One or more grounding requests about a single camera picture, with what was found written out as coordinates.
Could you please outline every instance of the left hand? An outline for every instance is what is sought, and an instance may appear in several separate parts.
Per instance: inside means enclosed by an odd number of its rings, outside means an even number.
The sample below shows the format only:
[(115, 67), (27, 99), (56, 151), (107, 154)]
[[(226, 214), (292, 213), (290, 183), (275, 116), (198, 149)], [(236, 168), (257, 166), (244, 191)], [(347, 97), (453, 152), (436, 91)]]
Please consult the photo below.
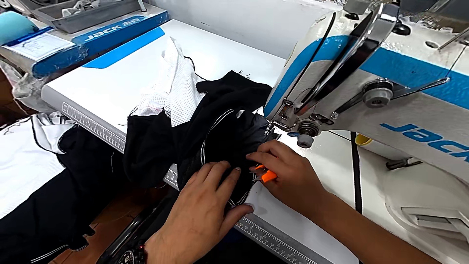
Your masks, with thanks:
[(179, 194), (163, 227), (145, 243), (148, 264), (189, 264), (209, 252), (246, 214), (239, 205), (224, 209), (241, 170), (236, 168), (219, 186), (230, 167), (227, 161), (207, 163), (194, 173)]

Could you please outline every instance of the orange scissors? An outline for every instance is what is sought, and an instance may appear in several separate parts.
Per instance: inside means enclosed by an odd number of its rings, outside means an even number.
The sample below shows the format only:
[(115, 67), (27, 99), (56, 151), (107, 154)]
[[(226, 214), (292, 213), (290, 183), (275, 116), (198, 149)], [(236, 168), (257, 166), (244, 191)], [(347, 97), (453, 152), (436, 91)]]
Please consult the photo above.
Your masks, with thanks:
[(262, 180), (263, 182), (268, 182), (270, 180), (274, 180), (277, 177), (277, 174), (275, 174), (275, 172), (271, 171), (271, 170), (267, 170), (267, 168), (264, 166), (264, 165), (259, 165), (255, 168), (255, 170), (257, 169), (264, 169), (266, 170), (264, 174), (262, 174), (261, 176), (255, 178), (254, 180), (252, 181), (258, 181), (258, 180)]

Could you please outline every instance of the wristwatch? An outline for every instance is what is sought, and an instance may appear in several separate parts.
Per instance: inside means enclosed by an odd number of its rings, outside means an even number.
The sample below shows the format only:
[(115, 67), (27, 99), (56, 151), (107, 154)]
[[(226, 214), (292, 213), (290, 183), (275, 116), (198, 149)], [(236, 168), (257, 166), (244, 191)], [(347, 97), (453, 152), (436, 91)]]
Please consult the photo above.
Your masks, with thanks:
[(144, 244), (137, 245), (135, 248), (131, 248), (122, 254), (117, 264), (145, 264), (146, 253)]

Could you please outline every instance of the watch face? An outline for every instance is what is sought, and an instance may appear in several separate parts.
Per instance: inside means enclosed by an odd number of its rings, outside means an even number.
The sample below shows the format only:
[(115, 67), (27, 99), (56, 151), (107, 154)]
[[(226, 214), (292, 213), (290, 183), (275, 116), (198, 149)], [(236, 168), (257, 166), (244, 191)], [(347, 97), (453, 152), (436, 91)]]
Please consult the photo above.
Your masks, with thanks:
[(134, 253), (130, 250), (127, 250), (122, 254), (121, 258), (117, 262), (117, 264), (134, 264), (135, 263), (135, 258), (134, 258)]

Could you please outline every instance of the measuring ruler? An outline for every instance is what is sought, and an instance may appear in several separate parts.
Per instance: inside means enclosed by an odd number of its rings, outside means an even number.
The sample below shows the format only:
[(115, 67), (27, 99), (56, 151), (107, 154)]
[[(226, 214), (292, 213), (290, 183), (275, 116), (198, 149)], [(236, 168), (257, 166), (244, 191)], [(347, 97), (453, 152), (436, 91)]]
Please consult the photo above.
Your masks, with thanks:
[[(64, 115), (80, 124), (86, 130), (95, 134), (121, 153), (124, 153), (126, 135), (122, 131), (47, 85), (43, 87), (42, 98), (54, 108), (60, 109)], [(164, 177), (164, 181), (179, 190), (177, 186), (176, 164), (171, 165)], [(277, 255), (286, 263), (332, 264), (321, 255), (265, 222), (255, 214), (244, 216), (236, 223), (235, 228), (266, 250)]]
[(255, 214), (241, 218), (235, 229), (247, 235), (254, 242), (274, 253), (286, 263), (332, 264), (318, 253), (283, 233)]
[(121, 153), (124, 153), (125, 136), (116, 135), (109, 129), (98, 124), (66, 102), (62, 103), (61, 112), (70, 117), (75, 122), (79, 123), (82, 127), (86, 128), (91, 133), (100, 137), (102, 140), (119, 150)]

